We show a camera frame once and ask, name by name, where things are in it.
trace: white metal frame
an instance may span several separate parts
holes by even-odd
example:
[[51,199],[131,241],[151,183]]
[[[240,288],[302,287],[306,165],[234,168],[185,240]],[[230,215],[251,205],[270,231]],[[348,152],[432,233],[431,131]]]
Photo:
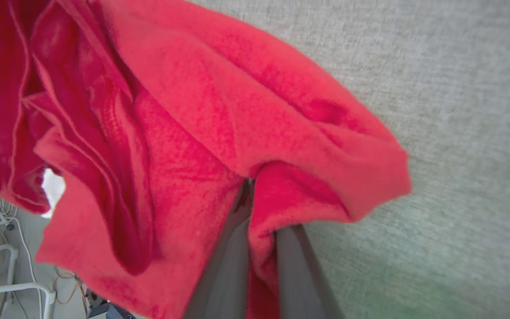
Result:
[[[0,225],[6,225],[11,222],[10,219],[6,218],[4,214],[0,212]],[[8,267],[8,278],[7,285],[0,285],[0,293],[5,293],[5,305],[4,309],[10,306],[11,300],[11,292],[25,290],[25,289],[39,289],[40,291],[45,293],[45,305],[44,305],[44,314],[42,319],[50,319],[50,306],[54,303],[56,299],[56,292],[51,290],[50,288],[41,285],[39,283],[25,283],[25,284],[13,284],[13,277],[15,274],[15,264],[16,259],[19,256],[19,249],[15,248],[10,244],[0,245],[0,251],[9,250],[9,267]]]

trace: crumpled fabric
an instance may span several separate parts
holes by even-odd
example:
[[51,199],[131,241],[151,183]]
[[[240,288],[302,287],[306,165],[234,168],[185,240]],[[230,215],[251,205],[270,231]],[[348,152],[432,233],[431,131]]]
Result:
[[273,231],[356,222],[411,190],[407,154],[310,59],[180,0],[0,0],[0,195],[42,214],[38,262],[180,318],[244,178],[247,317],[277,318]]

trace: gray textured surface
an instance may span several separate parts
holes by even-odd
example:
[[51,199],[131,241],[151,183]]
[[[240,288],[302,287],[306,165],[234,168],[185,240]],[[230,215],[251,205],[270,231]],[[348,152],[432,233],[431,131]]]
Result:
[[200,2],[269,31],[367,105],[414,194],[308,227],[352,318],[510,318],[510,2]]

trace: red cloth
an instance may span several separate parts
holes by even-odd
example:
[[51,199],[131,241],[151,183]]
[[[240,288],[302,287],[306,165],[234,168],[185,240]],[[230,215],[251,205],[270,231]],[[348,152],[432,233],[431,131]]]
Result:
[[330,75],[194,4],[0,0],[0,193],[48,209],[39,262],[180,318],[243,178],[256,178],[250,318],[278,317],[273,231],[356,222],[410,191],[406,153]]

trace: red garment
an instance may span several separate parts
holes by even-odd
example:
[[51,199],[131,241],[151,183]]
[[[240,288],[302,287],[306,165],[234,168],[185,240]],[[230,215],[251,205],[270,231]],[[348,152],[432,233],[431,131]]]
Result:
[[39,262],[180,318],[243,178],[256,178],[249,318],[278,317],[273,231],[356,222],[410,191],[406,153],[273,36],[174,0],[0,0],[0,194],[66,191]]

